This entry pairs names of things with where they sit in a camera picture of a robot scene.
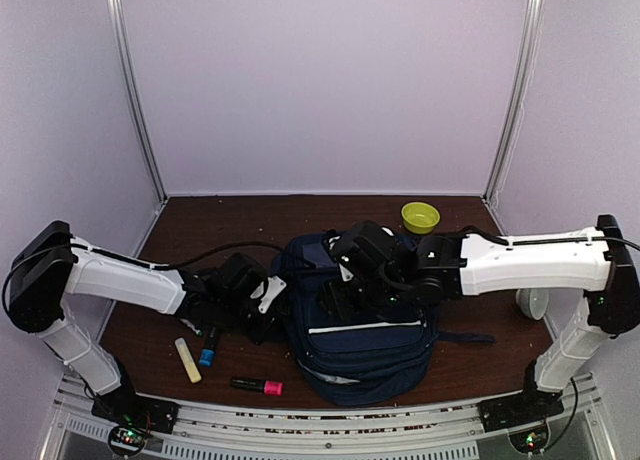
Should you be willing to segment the navy blue backpack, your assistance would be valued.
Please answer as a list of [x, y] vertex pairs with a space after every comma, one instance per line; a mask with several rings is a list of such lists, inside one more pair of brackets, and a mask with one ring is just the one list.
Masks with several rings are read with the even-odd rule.
[[287, 284], [279, 318], [302, 374], [324, 400], [343, 407], [389, 400], [425, 377], [438, 341], [492, 344], [491, 335], [438, 327], [439, 311], [411, 306], [383, 316], [359, 310], [342, 320], [326, 312], [318, 295], [341, 279], [323, 233], [292, 239], [271, 263]]

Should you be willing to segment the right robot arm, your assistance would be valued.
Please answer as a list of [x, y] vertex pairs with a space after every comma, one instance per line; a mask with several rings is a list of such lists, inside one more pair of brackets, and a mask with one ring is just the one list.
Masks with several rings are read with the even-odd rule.
[[320, 304], [341, 319], [357, 307], [386, 313], [494, 291], [573, 288], [583, 293], [571, 322], [532, 361], [513, 399], [519, 420], [535, 420], [608, 338], [639, 324], [639, 280], [616, 219], [550, 235], [495, 236], [474, 226], [430, 234], [409, 247], [373, 221], [326, 240], [339, 269], [320, 289]]

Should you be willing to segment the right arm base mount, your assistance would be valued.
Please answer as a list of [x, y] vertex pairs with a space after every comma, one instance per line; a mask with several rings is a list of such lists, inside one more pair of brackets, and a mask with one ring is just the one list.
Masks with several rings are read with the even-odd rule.
[[559, 394], [525, 393], [481, 401], [478, 413], [485, 432], [509, 429], [545, 420], [564, 412]]

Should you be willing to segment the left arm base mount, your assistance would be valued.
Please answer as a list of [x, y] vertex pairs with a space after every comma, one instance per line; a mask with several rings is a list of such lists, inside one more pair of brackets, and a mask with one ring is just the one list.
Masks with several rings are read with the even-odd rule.
[[98, 397], [91, 408], [91, 413], [96, 417], [143, 432], [164, 434], [173, 432], [178, 412], [177, 403], [148, 397], [114, 401]]

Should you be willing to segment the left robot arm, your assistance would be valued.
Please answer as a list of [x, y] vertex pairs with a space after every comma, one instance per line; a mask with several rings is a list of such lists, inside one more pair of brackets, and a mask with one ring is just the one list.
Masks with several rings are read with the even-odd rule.
[[68, 295], [132, 304], [189, 322], [194, 328], [233, 328], [244, 321], [268, 326], [267, 314], [286, 283], [239, 252], [220, 267], [194, 272], [187, 263], [148, 263], [96, 247], [54, 221], [13, 260], [1, 302], [11, 323], [36, 335], [123, 424], [137, 422], [144, 404], [113, 355], [76, 323]]

